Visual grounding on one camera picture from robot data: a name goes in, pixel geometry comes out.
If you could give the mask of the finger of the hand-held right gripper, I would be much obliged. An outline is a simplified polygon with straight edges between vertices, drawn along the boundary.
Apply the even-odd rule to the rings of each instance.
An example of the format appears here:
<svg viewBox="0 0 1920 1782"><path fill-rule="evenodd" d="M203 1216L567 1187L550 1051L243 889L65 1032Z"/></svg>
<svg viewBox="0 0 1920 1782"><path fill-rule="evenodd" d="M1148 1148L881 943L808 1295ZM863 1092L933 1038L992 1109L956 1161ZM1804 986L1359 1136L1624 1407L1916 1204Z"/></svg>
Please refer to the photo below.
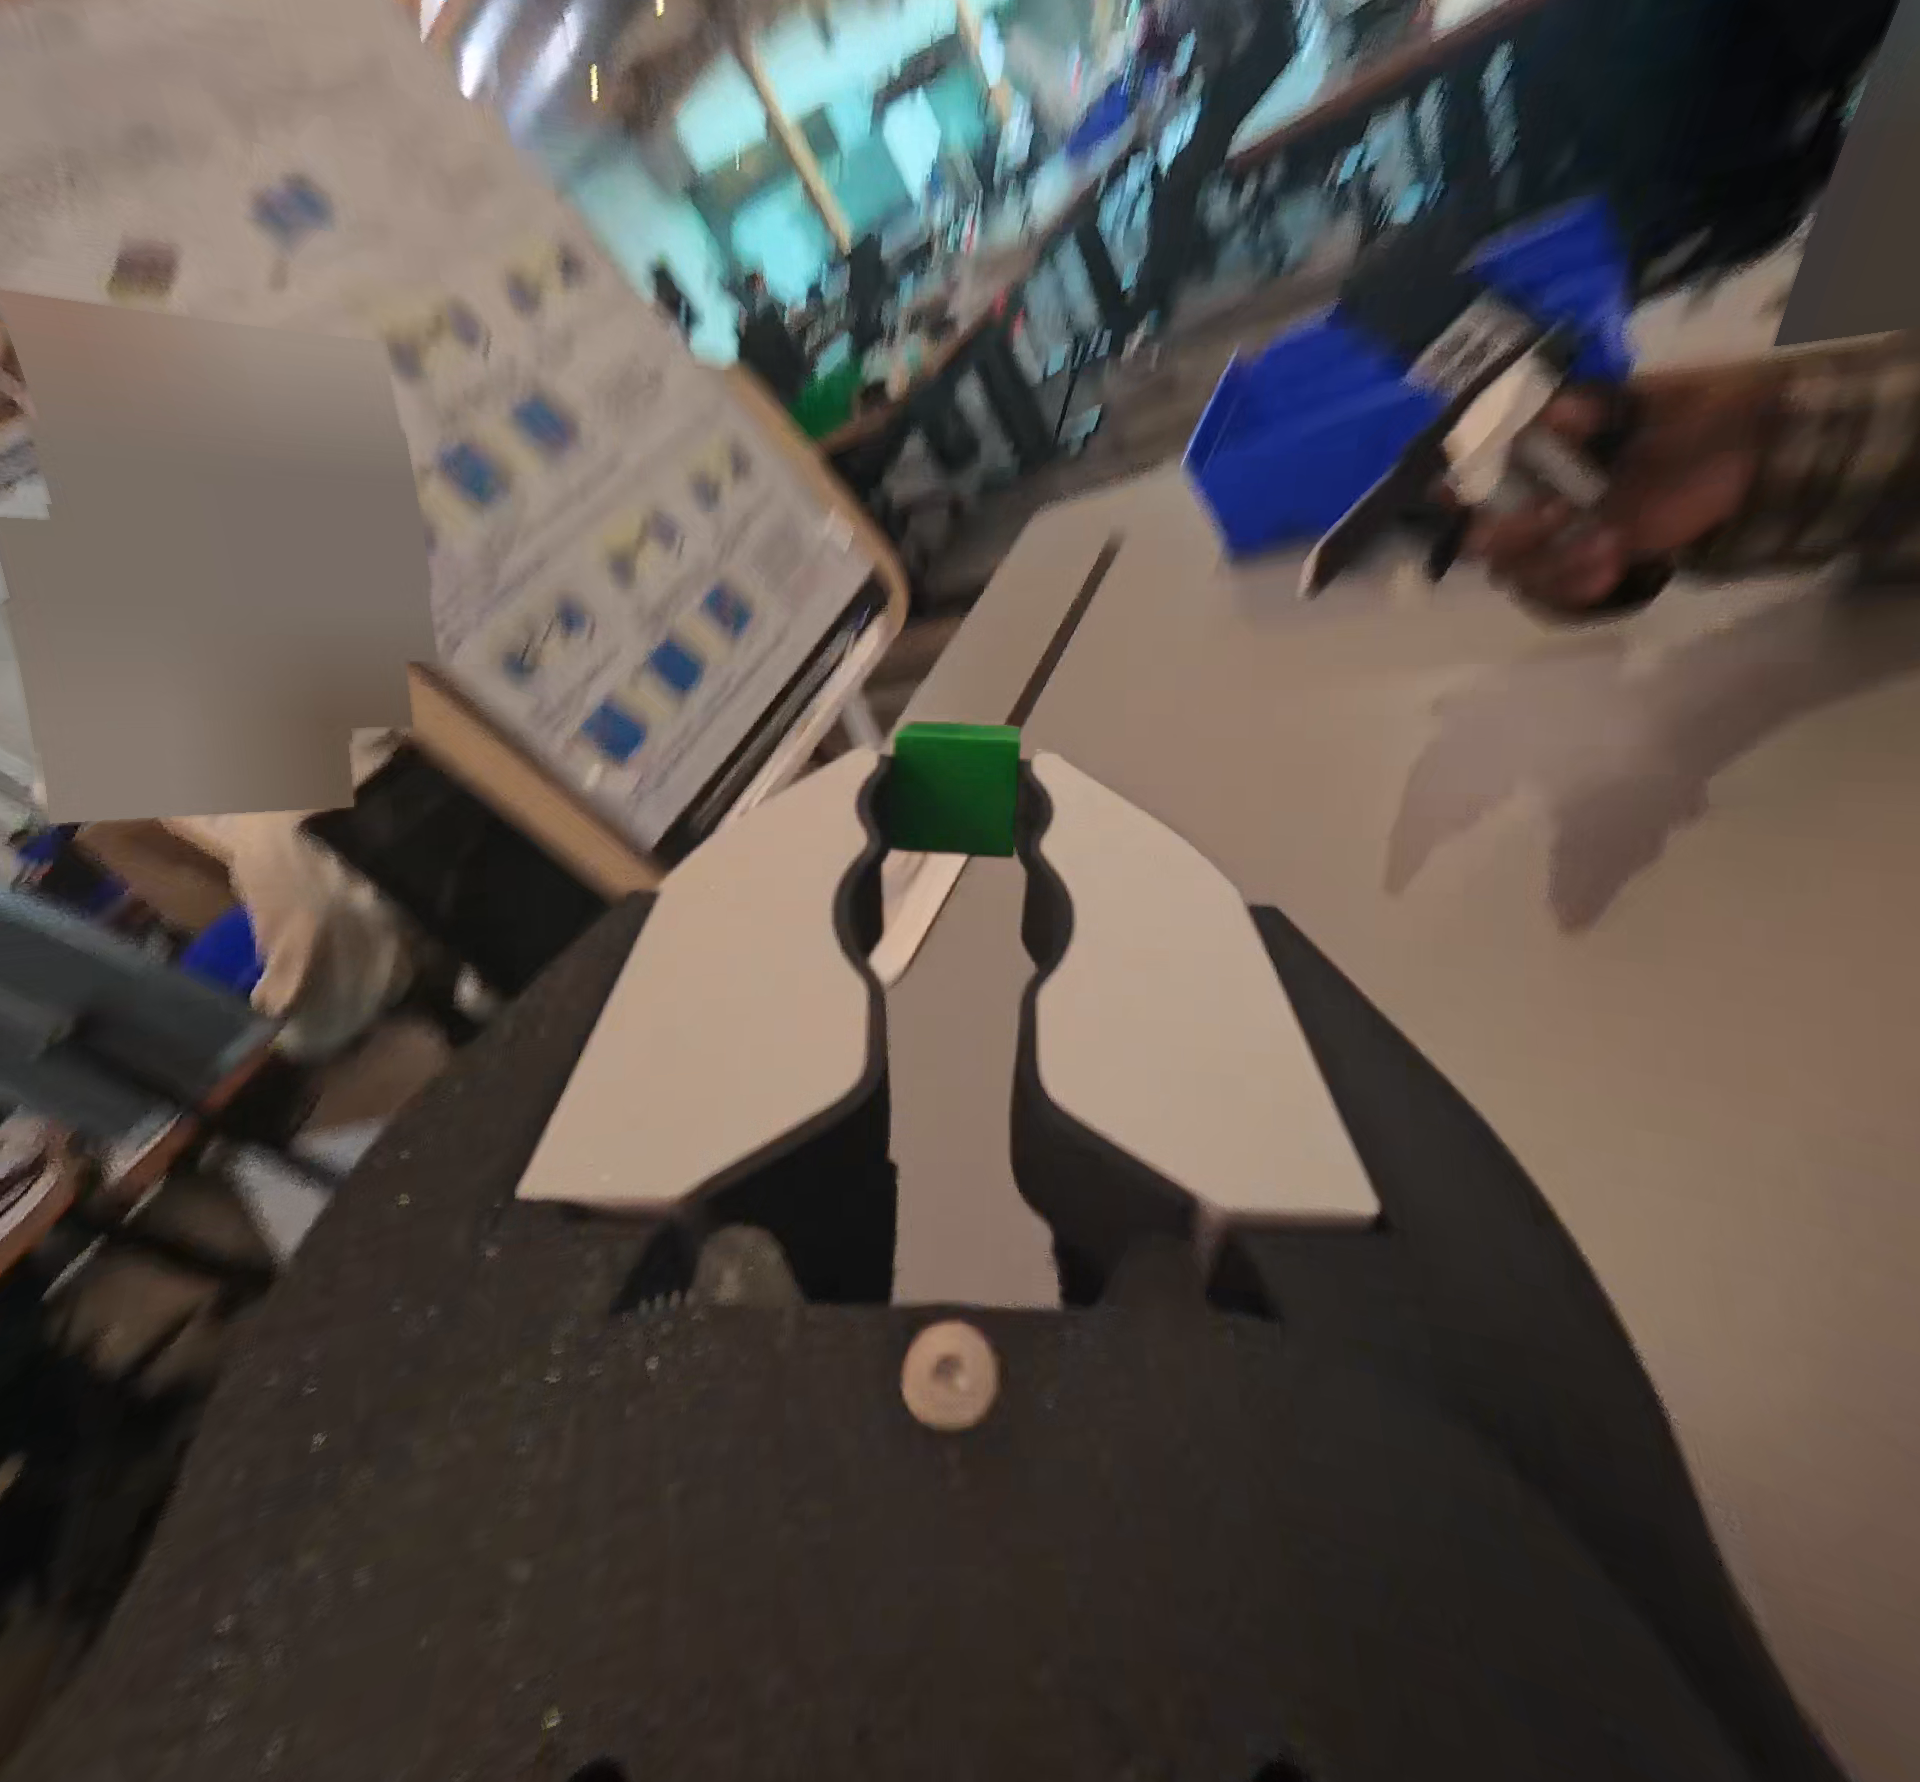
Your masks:
<svg viewBox="0 0 1920 1782"><path fill-rule="evenodd" d="M1569 331L1549 326L1527 332L1523 347L1478 373L1309 548L1300 603L1323 597L1388 543L1414 548L1424 581L1437 585L1465 552L1473 514L1495 498L1517 433L1567 367Z"/></svg>

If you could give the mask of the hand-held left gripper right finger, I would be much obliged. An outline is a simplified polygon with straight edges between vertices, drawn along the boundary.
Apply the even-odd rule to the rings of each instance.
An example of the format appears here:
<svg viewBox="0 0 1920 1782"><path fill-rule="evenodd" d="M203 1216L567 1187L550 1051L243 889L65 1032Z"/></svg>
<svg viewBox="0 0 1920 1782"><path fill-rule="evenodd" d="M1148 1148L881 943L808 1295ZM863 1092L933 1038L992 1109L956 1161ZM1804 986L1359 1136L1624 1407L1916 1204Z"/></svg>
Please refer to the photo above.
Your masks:
<svg viewBox="0 0 1920 1782"><path fill-rule="evenodd" d="M1038 872L1069 918L1063 954L1038 958L1045 1103L1212 1225L1372 1225L1377 1187L1235 883L1060 756L1031 779Z"/></svg>

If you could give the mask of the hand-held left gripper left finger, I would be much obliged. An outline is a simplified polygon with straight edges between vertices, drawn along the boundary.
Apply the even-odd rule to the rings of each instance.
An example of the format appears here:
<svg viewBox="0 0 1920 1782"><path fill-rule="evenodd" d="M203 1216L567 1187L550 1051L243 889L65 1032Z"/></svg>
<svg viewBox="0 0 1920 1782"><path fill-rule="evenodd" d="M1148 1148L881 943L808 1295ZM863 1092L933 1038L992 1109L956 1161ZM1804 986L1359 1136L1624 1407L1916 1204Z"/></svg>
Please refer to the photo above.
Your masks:
<svg viewBox="0 0 1920 1782"><path fill-rule="evenodd" d="M727 818L657 889L521 1204L681 1209L875 1089L886 768L843 753Z"/></svg>

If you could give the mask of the blue plastic bin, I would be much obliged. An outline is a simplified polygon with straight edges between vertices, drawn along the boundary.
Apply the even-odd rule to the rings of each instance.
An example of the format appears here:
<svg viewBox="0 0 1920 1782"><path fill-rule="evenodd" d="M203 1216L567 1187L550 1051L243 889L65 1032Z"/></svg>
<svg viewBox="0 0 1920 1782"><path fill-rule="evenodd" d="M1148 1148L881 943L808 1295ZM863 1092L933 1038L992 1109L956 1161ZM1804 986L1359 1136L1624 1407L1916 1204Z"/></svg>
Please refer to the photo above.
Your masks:
<svg viewBox="0 0 1920 1782"><path fill-rule="evenodd" d="M1414 364L1481 296L1599 332L1627 386L1627 250L1602 196L1497 234L1444 211L1391 229L1329 308L1235 357L1212 390L1183 468L1229 558L1309 552L1443 415Z"/></svg>

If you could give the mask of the green cube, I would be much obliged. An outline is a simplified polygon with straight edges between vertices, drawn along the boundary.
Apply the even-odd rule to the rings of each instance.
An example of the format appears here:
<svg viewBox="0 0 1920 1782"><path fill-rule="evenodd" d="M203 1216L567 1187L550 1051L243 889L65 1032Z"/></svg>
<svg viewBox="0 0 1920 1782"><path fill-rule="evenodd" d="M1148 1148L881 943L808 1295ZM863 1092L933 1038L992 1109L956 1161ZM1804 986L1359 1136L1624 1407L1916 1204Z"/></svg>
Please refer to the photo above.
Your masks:
<svg viewBox="0 0 1920 1782"><path fill-rule="evenodd" d="M898 726L875 799L886 850L1017 856L1019 773L1017 726L943 720Z"/></svg>

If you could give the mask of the person's right hand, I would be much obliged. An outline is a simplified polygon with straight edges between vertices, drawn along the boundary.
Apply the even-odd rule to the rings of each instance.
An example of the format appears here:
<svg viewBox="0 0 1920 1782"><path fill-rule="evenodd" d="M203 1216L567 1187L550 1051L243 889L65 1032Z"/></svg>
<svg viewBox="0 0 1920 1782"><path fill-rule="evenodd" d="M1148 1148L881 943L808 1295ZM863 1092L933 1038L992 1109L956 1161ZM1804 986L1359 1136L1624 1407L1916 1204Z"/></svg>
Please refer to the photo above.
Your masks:
<svg viewBox="0 0 1920 1782"><path fill-rule="evenodd" d="M1640 607L1745 501L1770 404L1770 381L1734 367L1562 387L1523 444L1591 461L1605 475L1602 496L1579 503L1534 483L1523 501L1473 519L1465 561L1546 619Z"/></svg>

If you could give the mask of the wood-framed instruction board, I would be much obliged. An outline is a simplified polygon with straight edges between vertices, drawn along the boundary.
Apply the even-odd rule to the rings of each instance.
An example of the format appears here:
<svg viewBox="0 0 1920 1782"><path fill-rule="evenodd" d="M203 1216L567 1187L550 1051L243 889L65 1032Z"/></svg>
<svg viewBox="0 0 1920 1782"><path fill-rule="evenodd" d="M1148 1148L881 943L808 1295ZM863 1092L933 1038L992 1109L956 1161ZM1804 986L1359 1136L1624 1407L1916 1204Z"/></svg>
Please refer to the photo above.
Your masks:
<svg viewBox="0 0 1920 1782"><path fill-rule="evenodd" d="M2 290L376 364L415 736L613 893L779 779L905 619L816 448L698 361L393 0L2 5Z"/></svg>

